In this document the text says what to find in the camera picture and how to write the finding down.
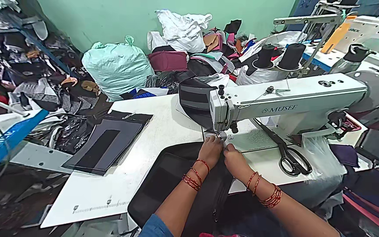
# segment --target black scissors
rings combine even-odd
[[[308,160],[301,154],[299,151],[293,149],[292,147],[288,147],[286,142],[279,137],[275,132],[271,131],[267,126],[256,120],[258,125],[269,135],[269,137],[277,143],[279,147],[280,154],[282,158],[279,161],[280,168],[288,175],[298,176],[299,174],[307,175],[313,171],[311,164]],[[293,156],[288,152],[288,150],[293,151],[305,164],[307,169],[305,169]],[[283,166],[283,162],[285,162],[288,166],[292,168],[292,170],[287,170]]]

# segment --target red bangle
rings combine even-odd
[[[193,188],[195,191],[200,190],[200,186],[198,185],[198,183],[190,176],[183,175],[182,180],[186,182],[189,186],[191,186],[191,188]]]
[[[279,204],[280,200],[282,199],[282,190],[277,187],[275,184],[274,186],[274,192],[273,194],[267,198],[265,201],[261,201],[261,204],[263,204],[265,207],[272,208],[275,207],[277,204]]]
[[[255,183],[255,188],[254,188],[254,192],[252,192],[252,196],[254,197],[255,196],[255,192],[257,191],[257,185],[258,185],[258,182],[260,181],[262,175],[260,175],[257,179],[257,182]]]
[[[195,162],[197,162],[197,161],[203,162],[207,166],[207,173],[210,173],[210,167],[208,167],[207,162],[205,162],[204,160],[196,160]]]
[[[203,183],[203,181],[201,181],[201,177],[198,175],[198,172],[197,170],[195,170],[194,168],[191,167],[191,170],[195,172],[195,175],[197,176],[198,180],[200,181],[200,185]]]
[[[249,190],[249,184],[251,183],[251,180],[252,180],[252,178],[254,178],[254,175],[255,175],[255,174],[258,174],[258,172],[254,172],[254,174],[252,174],[251,177],[250,177],[249,180],[248,180],[248,184],[247,184],[247,186],[246,186],[246,190],[247,190],[247,191]]]

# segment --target black thread spool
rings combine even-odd
[[[254,67],[267,69],[273,67],[271,57],[273,56],[274,46],[271,44],[264,45],[258,52],[258,60],[253,62]]]
[[[301,43],[293,43],[288,46],[278,66],[285,70],[295,70],[299,67],[302,54],[307,47]]]

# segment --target orange bottle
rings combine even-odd
[[[325,43],[321,53],[328,54],[334,47],[339,43],[339,41],[345,36],[346,32],[350,28],[350,23],[356,19],[357,16],[347,16],[345,22],[343,22],[331,35],[329,40]]]

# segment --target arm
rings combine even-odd
[[[224,156],[227,169],[247,186],[254,170],[247,164],[245,157],[235,149],[233,144],[227,146]],[[258,177],[259,175],[255,175],[252,178],[250,190],[254,190]],[[260,200],[266,200],[273,192],[274,186],[261,178],[256,189],[256,196]],[[336,229],[283,192],[279,204],[270,210],[293,237],[340,237]]]
[[[204,160],[209,168],[212,169],[218,161],[222,148],[223,141],[221,141],[220,138],[213,136],[207,137],[198,154],[198,159]],[[208,174],[206,165],[202,162],[196,162],[193,168],[198,172],[201,180],[204,181]],[[187,175],[201,185],[193,170],[189,170]],[[181,181],[155,213],[166,224],[175,237],[181,236],[182,234],[196,194],[197,191],[186,182]]]

